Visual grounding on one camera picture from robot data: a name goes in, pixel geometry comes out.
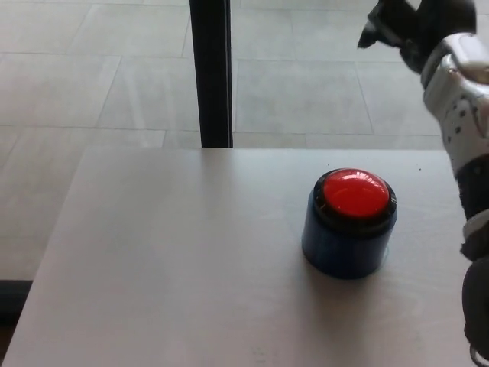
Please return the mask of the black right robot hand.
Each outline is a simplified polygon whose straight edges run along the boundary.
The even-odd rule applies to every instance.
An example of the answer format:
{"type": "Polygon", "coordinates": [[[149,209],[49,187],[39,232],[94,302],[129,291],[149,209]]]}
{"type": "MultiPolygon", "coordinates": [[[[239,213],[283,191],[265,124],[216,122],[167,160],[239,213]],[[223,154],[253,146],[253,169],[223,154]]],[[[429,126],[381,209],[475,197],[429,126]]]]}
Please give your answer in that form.
{"type": "Polygon", "coordinates": [[[476,32],[473,1],[422,1],[417,8],[408,1],[379,1],[368,14],[358,48],[366,49],[377,42],[397,48],[403,62],[420,74],[445,37],[476,32]]]}

